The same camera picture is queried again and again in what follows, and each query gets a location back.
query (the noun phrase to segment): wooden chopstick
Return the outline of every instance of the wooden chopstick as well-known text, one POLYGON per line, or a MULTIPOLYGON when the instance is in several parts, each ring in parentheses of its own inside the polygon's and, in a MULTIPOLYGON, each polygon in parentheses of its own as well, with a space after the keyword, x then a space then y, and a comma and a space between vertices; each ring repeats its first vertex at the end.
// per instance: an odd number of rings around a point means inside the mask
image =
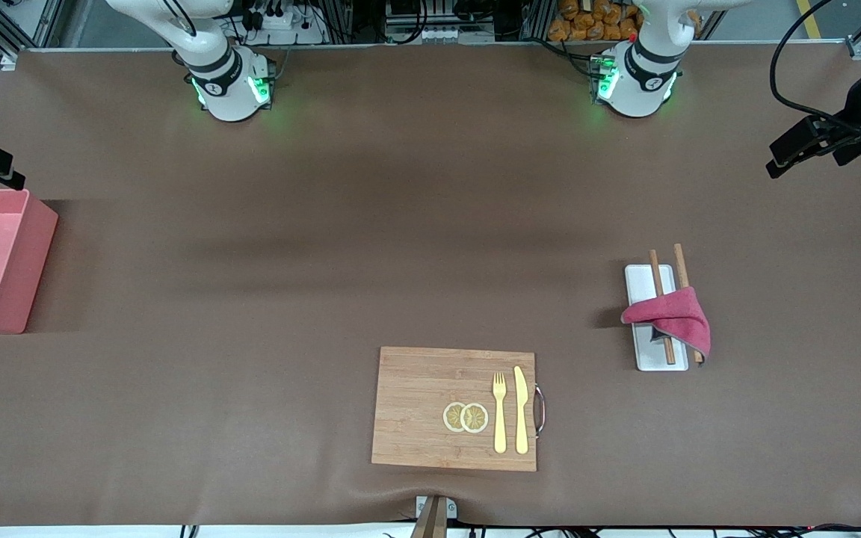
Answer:
MULTIPOLYGON (((686 274, 686 260, 683 259, 683 245, 673 245, 673 254, 676 254, 676 272, 679 273, 679 286, 681 288, 690 286, 690 276, 686 274)), ((693 358, 698 365, 703 365, 705 357, 698 350, 693 350, 693 358)))
MULTIPOLYGON (((660 278, 660 260, 656 258, 656 251, 649 252, 649 268, 653 271, 653 285, 656 286, 656 297, 663 295, 663 279, 660 278)), ((669 336, 663 339, 663 348, 667 352, 667 364, 676 364, 676 355, 673 354, 673 340, 669 336)))

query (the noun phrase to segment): wooden cutting board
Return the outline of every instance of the wooden cutting board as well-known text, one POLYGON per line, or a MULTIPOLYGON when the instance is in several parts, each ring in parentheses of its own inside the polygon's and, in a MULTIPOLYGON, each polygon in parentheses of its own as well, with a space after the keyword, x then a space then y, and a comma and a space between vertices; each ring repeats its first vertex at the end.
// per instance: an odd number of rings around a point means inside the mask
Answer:
POLYGON ((374 411, 372 463, 390 466, 536 471, 534 425, 535 358, 533 353, 478 350, 435 350, 428 347, 382 347, 374 411), (513 367, 523 370, 529 396, 524 406, 529 450, 515 449, 516 391, 513 367), (493 374, 503 372, 507 450, 493 450, 496 402, 493 374), (451 402, 481 403, 487 427, 480 433, 451 432, 444 409, 451 402))

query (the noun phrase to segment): yellow tape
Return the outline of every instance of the yellow tape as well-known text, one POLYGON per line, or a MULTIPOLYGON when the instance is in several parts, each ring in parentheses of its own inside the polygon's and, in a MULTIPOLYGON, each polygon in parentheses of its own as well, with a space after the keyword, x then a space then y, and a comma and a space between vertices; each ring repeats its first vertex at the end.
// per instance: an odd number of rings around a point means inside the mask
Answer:
MULTIPOLYGON (((800 15, 806 13, 812 7, 809 4, 809 0, 796 0, 796 5, 799 6, 800 15)), ((803 22, 803 26, 806 27, 806 35, 809 35, 810 40, 820 40, 820 38, 822 38, 822 35, 819 34, 819 27, 816 26, 815 15, 807 18, 806 21, 803 22)))

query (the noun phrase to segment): yellow knife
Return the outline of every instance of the yellow knife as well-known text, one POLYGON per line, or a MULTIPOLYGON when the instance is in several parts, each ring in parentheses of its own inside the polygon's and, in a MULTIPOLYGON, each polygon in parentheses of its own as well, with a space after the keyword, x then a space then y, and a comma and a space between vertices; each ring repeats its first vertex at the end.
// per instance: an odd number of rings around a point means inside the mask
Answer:
POLYGON ((527 453, 527 421, 524 418, 523 406, 527 403, 527 382, 523 380, 523 370, 518 365, 513 367, 516 393, 516 452, 527 453))

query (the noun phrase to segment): fork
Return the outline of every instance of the fork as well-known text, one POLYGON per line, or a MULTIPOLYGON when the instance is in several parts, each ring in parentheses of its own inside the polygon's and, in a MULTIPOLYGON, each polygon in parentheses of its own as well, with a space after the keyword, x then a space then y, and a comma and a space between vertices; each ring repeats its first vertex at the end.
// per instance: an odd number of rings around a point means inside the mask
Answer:
POLYGON ((493 450, 498 454, 507 452, 507 428, 503 425, 503 398, 507 395, 507 383, 503 374, 493 375, 493 399, 496 401, 496 424, 493 425, 493 450))

